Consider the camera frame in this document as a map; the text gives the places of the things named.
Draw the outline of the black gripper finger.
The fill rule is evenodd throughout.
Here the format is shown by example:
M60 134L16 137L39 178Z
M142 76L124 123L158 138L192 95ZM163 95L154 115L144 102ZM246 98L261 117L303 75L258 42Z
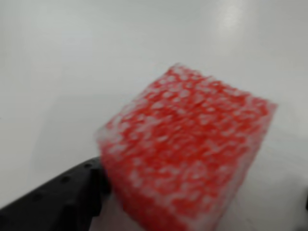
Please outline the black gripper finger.
M297 228L298 231L308 231L308 195L305 195L305 200L302 205L302 224Z
M99 158L92 158L1 208L0 229L87 231L110 193Z

